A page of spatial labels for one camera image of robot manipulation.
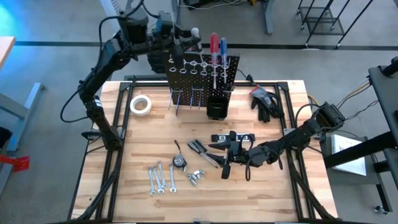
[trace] black glove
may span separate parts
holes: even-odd
[[[278,96],[274,93],[265,91],[265,89],[257,86],[251,93],[253,96],[253,101],[251,102],[251,109],[254,109],[257,105],[259,110],[259,121],[269,122],[270,115],[274,118],[280,118],[285,116],[283,110],[281,110],[277,103],[275,103],[274,98],[279,100]]]

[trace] wrench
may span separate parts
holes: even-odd
[[[157,193],[158,194],[160,194],[160,193],[164,194],[164,189],[162,188],[162,186],[160,184],[160,180],[159,180],[159,177],[157,176],[157,170],[156,170],[155,166],[152,167],[152,171],[154,171],[154,173],[155,173],[155,178],[156,178],[156,183],[157,183]]]
[[[175,193],[175,192],[177,192],[177,188],[174,185],[174,174],[173,174],[173,164],[172,163],[169,164],[169,168],[170,168],[170,180],[172,181],[172,187],[170,188],[170,192]]]
[[[157,165],[159,166],[160,176],[162,178],[162,188],[165,189],[166,187],[169,187],[169,186],[167,185],[166,180],[164,179],[163,169],[162,169],[162,161],[157,161]]]
[[[152,167],[148,167],[148,175],[150,181],[150,196],[154,196],[156,194],[155,186],[154,186],[154,179],[152,177]]]

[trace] tape roll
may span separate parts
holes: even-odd
[[[146,102],[147,106],[143,110],[137,110],[136,105],[140,102]],[[130,110],[136,116],[144,116],[150,113],[150,109],[152,108],[152,102],[146,95],[138,95],[134,97],[130,102]]]

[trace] black pegboard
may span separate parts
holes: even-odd
[[[191,105],[191,96],[192,96],[192,87],[195,89],[203,89],[202,94],[200,96],[200,91],[193,92],[192,106],[207,107],[207,99],[209,96],[221,96],[227,97],[228,101],[230,98],[230,94],[224,92],[224,78],[221,77],[220,74],[224,72],[224,69],[221,66],[216,67],[216,72],[218,75],[216,76],[216,89],[213,88],[214,77],[211,76],[213,72],[213,67],[211,66],[211,55],[210,54],[202,54],[203,61],[208,64],[205,67],[207,75],[201,75],[202,66],[201,59],[198,53],[195,52],[187,52],[184,54],[184,59],[186,61],[185,69],[186,73],[180,73],[179,69],[175,72],[171,72],[170,69],[174,67],[174,63],[169,62],[170,55],[164,54],[163,60],[165,65],[165,71],[167,75],[167,79],[169,81],[170,92],[171,89],[175,91],[180,91],[180,101],[179,105],[190,106]],[[228,76],[226,77],[226,83],[232,86],[235,81],[236,70],[238,69],[240,56],[238,55],[229,55],[227,56],[227,62],[229,62],[229,66],[226,69],[226,73]],[[190,64],[190,62],[195,61],[197,63],[196,66]],[[218,56],[219,65],[221,65],[221,56]],[[191,70],[195,69],[197,71],[196,74],[191,74]],[[178,92],[174,92],[172,95],[172,101],[174,105],[177,105],[178,101]]]

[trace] wooden workbench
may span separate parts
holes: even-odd
[[[294,111],[308,103],[304,82],[288,81]],[[106,82],[102,89],[101,100],[106,117],[113,120],[114,108],[118,97],[119,82]],[[224,121],[212,121],[206,116],[206,108],[181,106],[178,116],[175,107],[169,106],[169,89],[167,87],[135,87],[133,96],[147,95],[152,101],[152,109],[147,116],[130,115],[124,147],[123,163],[118,186],[118,196],[114,212],[114,222],[192,222],[194,218],[210,222],[277,222],[297,221],[289,178],[289,169],[285,153],[281,156],[284,169],[278,163],[264,164],[251,169],[251,181],[246,182],[245,166],[231,164],[231,175],[228,180],[221,179],[221,169],[215,169],[204,158],[194,153],[187,146],[187,141],[201,140],[205,145],[211,143],[211,134],[254,133],[256,142],[270,141],[282,136],[280,121],[272,119],[269,123],[257,120],[257,108],[250,109],[252,87],[237,87],[233,91]],[[286,123],[290,124],[282,93],[282,103],[286,113]],[[122,123],[124,105],[119,124]],[[309,119],[310,108],[302,110],[298,124]],[[194,187],[181,170],[175,169],[177,193],[171,194],[166,189],[165,195],[149,195],[150,185],[147,167],[163,162],[165,178],[170,185],[168,164],[178,149],[176,139],[182,148],[182,154],[188,162],[187,172],[198,169],[206,171],[205,177],[197,181]],[[98,141],[88,150],[101,146]],[[319,149],[317,141],[311,145]],[[211,153],[225,155],[216,149]],[[303,152],[310,188],[321,204],[334,216],[336,208],[330,190],[328,177],[322,155],[312,151]],[[106,151],[100,149],[86,156],[78,191],[74,201],[72,218],[81,215],[91,200],[98,193],[103,175]],[[301,199],[304,214],[307,214],[305,200]],[[103,214],[108,211],[105,203]]]

